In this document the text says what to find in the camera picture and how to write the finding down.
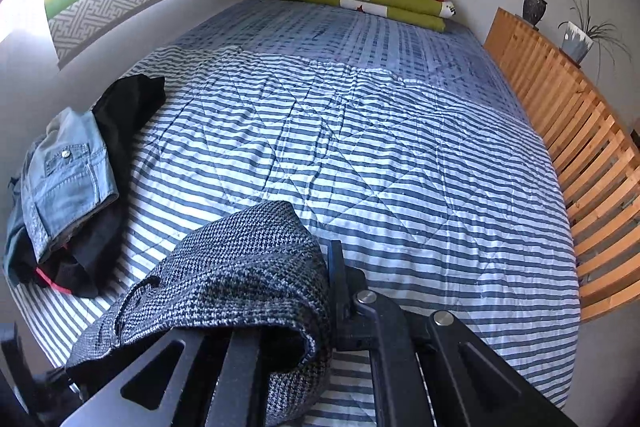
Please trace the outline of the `grey houndstooth jacket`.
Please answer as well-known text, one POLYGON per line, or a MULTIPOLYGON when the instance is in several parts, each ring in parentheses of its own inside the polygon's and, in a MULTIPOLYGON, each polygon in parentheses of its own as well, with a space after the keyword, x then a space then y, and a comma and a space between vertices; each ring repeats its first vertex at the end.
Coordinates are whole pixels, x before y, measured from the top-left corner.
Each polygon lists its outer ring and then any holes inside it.
POLYGON ((267 329, 266 422, 304 415, 328 387, 328 272, 286 200, 266 200, 188 234, 73 345, 65 369, 93 393, 169 329, 267 329))

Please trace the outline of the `blue white striped duvet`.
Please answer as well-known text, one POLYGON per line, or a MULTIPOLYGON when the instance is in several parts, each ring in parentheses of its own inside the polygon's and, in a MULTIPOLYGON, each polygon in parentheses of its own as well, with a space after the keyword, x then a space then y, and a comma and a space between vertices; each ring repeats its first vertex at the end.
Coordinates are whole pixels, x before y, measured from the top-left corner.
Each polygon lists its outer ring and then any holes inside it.
MULTIPOLYGON (((120 255, 96 297, 9 292, 52 369, 12 327, 6 424, 270 426, 267 329, 169 329, 96 392, 73 345, 191 232, 290 202, 328 272, 340 241, 368 288, 364 347, 276 426, 565 426, 577 349, 574 242, 547 147, 464 27, 444 32, 285 0, 245 0, 112 74, 165 80, 132 142, 120 255)), ((89 106, 67 106, 84 113, 89 106)))

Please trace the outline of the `black garment with pink stripe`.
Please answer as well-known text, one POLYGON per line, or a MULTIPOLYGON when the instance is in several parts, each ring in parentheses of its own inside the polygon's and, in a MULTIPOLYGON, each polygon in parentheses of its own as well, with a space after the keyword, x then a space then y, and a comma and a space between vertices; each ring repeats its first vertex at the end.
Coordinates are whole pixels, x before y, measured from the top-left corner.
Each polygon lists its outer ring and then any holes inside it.
POLYGON ((136 134, 166 101, 162 77, 114 81, 84 113, 63 109, 25 159, 22 228, 9 241, 17 279, 96 297, 120 255, 136 134))

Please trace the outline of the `light blue denim jeans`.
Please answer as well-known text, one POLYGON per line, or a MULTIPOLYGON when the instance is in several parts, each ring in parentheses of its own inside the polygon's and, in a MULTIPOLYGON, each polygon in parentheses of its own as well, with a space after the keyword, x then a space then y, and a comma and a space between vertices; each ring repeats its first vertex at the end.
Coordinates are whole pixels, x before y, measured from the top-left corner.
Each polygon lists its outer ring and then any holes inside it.
POLYGON ((32 144, 20 174, 35 259, 46 260, 119 196, 107 147, 90 110, 66 107, 32 144))

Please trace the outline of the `dark blue jeans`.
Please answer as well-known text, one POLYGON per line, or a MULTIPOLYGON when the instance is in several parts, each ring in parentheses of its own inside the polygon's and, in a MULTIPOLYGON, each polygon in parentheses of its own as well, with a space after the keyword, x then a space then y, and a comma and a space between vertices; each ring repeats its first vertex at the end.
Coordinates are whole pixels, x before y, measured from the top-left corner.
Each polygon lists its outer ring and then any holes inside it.
POLYGON ((6 222, 6 247, 4 247, 3 271, 12 286, 29 284, 34 280, 36 259, 22 209, 21 180, 11 178, 9 189, 12 209, 6 222))

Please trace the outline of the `dark ceramic vase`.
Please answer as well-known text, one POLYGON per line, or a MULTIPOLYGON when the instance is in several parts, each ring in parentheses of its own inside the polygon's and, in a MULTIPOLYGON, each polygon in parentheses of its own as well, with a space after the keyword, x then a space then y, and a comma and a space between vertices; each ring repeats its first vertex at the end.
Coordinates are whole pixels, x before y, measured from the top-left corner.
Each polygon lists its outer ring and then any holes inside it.
POLYGON ((537 28, 547 9, 546 0, 523 0, 522 17, 526 23, 537 28))

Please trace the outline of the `potted plant in white pot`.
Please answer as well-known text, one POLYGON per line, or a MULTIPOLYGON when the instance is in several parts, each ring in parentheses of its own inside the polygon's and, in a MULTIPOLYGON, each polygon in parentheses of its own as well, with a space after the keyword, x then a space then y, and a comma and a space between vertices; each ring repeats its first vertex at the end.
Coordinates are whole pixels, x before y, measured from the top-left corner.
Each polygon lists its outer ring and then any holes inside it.
POLYGON ((618 27, 610 20, 597 23, 591 15, 590 0, 570 0, 570 10, 577 17, 574 20, 563 20, 558 28, 563 29, 560 50, 576 66, 580 66, 592 49, 597 50, 597 79, 602 74, 602 60, 607 56, 613 68, 616 67, 616 53, 626 57, 630 65, 631 49, 623 40, 618 27))

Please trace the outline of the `wooden slatted bed frame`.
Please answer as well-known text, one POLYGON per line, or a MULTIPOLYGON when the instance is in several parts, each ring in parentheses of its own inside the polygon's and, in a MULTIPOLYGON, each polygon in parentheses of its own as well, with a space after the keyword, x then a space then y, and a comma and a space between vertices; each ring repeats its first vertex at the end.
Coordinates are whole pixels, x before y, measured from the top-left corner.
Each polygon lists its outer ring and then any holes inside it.
POLYGON ((547 147, 574 239, 582 321, 639 298, 639 150, 599 90, 547 37, 498 9, 484 47, 547 147))

